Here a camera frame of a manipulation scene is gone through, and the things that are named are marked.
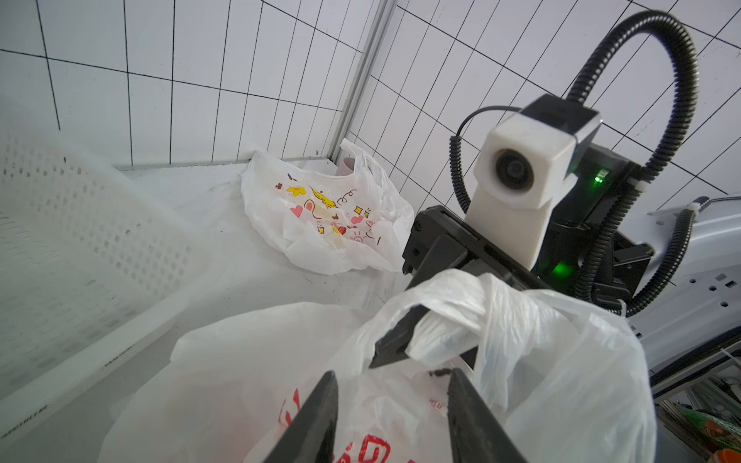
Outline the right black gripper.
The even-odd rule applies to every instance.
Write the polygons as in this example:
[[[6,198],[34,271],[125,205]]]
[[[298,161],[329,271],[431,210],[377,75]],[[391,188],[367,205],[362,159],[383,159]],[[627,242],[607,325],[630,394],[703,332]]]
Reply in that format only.
[[[640,165],[592,145],[573,189],[548,218],[538,210],[513,218],[487,200],[471,201],[464,218],[443,206],[423,210],[403,251],[403,273],[420,283],[445,269],[472,266],[524,289],[588,293],[590,302],[610,312],[642,312],[654,301],[654,282],[642,281],[654,250],[621,233],[599,237],[602,224],[616,221],[612,209],[642,177]],[[412,307],[376,342],[369,368],[406,360],[415,328],[429,311]]]

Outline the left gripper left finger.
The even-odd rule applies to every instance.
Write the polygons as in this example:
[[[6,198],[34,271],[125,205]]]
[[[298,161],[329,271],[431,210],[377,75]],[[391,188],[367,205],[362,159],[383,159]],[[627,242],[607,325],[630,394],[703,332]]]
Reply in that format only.
[[[332,462],[339,410],[339,385],[328,370],[264,463]]]

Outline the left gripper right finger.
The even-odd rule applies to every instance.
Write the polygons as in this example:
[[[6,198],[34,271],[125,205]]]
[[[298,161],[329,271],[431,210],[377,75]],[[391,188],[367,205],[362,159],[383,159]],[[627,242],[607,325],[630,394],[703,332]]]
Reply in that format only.
[[[460,368],[451,372],[448,399],[453,462],[526,462]]]

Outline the white bag red lettering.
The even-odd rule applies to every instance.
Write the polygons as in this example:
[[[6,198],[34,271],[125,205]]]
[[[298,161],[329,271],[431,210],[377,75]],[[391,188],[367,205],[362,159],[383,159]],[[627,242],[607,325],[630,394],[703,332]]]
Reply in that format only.
[[[417,305],[408,358],[369,368]],[[129,401],[102,462],[259,462],[328,370],[339,383],[335,462],[447,462],[450,371],[461,368],[530,462],[650,462],[648,366],[627,320],[555,291],[446,270],[376,314],[299,302],[181,337]]]

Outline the white bag cartoon print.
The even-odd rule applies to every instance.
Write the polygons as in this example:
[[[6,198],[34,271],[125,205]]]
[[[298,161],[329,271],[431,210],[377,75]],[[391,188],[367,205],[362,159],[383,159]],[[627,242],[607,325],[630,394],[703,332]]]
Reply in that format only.
[[[257,152],[241,176],[245,214],[268,245],[305,270],[400,272],[413,207],[375,159],[349,140],[341,147],[354,162],[346,176]]]

